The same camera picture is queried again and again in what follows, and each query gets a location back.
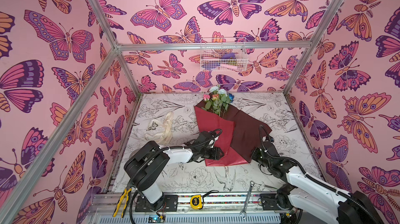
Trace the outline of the dark red wrapping paper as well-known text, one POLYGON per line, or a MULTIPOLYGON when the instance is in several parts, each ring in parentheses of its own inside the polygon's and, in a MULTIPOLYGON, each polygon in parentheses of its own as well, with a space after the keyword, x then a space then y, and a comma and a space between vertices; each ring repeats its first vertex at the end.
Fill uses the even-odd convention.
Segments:
POLYGON ((205 160, 207 167, 243 165, 251 162, 256 147, 260 146, 259 126, 272 129, 265 123, 251 117, 235 106, 230 105, 224 115, 219 116, 205 110, 205 102, 194 106, 197 126, 200 132, 221 129, 222 134, 215 142, 221 148, 224 157, 220 160, 205 160))

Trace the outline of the small pink fake rose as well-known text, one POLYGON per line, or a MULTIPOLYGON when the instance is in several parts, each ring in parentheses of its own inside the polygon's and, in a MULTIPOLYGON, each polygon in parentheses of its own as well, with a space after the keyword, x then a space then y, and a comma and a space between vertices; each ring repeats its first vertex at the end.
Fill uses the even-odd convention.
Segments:
POLYGON ((205 109, 206 111, 208 111, 208 110, 210 109, 211 105, 212 105, 211 99, 210 99, 210 95, 204 95, 204 96, 203 96, 203 101, 204 101, 204 103, 205 103, 204 109, 205 109))

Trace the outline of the white fake rose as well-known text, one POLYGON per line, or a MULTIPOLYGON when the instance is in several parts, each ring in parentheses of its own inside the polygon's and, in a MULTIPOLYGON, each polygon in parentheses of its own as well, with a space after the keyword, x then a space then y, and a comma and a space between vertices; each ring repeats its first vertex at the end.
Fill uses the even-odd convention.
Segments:
POLYGON ((228 92, 221 88, 220 86, 213 86, 209 89, 209 95, 212 101, 212 96, 214 93, 219 93, 220 94, 220 108, 218 109, 213 109, 213 105, 211 105, 209 111, 213 112, 214 114, 217 114, 220 117, 223 117, 225 112, 228 110, 228 107, 231 103, 229 103, 229 97, 228 97, 228 92))

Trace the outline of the coral pink fake rose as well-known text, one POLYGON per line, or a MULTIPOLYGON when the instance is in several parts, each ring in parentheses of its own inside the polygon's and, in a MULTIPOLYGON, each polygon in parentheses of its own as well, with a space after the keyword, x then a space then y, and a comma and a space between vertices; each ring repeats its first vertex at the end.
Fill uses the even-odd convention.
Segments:
POLYGON ((218 109, 220 108, 220 94, 219 93, 214 93, 212 95, 212 108, 213 109, 218 109))

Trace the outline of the blue fake rose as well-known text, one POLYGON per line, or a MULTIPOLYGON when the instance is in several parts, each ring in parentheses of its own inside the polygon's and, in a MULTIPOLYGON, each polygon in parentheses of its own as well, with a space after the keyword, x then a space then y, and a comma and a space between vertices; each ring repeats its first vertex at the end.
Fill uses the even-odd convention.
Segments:
POLYGON ((229 103, 232 103, 234 101, 234 95, 229 93, 228 97, 229 97, 229 103))

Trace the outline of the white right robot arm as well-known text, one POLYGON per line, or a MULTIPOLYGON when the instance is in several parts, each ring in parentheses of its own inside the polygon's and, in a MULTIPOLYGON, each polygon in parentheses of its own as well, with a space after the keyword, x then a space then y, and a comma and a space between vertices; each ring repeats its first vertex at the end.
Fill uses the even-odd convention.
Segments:
POLYGON ((271 142, 255 148, 252 160, 284 181, 277 190, 278 206, 298 208, 327 224, 381 224, 371 200, 362 192, 337 188, 309 174, 291 157, 280 156, 271 142))

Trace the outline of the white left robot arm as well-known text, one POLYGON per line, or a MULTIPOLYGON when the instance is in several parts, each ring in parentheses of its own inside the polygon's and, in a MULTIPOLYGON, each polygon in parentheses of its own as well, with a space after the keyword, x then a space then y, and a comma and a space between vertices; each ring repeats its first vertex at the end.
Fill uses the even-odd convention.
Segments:
POLYGON ((149 204, 159 203, 164 193, 156 180, 164 168, 169 164, 220 160, 225 155, 215 143, 222 133, 221 129, 202 131, 196 139, 180 146, 162 147, 155 141, 149 141, 124 164, 129 176, 127 188, 135 188, 149 204))

